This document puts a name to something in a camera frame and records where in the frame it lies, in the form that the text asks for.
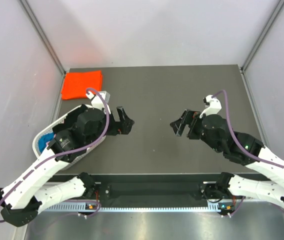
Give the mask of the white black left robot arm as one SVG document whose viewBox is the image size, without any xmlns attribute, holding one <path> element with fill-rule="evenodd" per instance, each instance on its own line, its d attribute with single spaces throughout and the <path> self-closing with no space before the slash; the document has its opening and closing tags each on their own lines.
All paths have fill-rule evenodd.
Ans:
<svg viewBox="0 0 284 240">
<path fill-rule="evenodd" d="M 103 107 L 82 104 L 47 127 L 53 138 L 37 160 L 14 182 L 0 188 L 0 223 L 22 227 L 53 205 L 94 196 L 96 183 L 86 172 L 53 187 L 45 184 L 57 172 L 85 157 L 105 136 L 131 132 L 134 121 L 123 107 L 118 106 L 116 110 L 119 120 L 112 113 L 107 114 Z"/>
</svg>

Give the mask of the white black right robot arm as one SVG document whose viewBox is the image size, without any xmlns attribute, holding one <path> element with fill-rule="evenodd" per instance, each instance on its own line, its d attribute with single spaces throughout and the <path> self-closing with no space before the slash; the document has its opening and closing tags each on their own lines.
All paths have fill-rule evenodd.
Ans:
<svg viewBox="0 0 284 240">
<path fill-rule="evenodd" d="M 233 132 L 227 120 L 218 114 L 201 116 L 186 109 L 170 123 L 176 136 L 189 127 L 187 137 L 201 140 L 227 160 L 264 175 L 267 181 L 256 181 L 232 173 L 222 173 L 215 185 L 221 198 L 241 196 L 263 200 L 284 210 L 284 160 L 276 156 L 260 140 L 248 133 Z"/>
</svg>

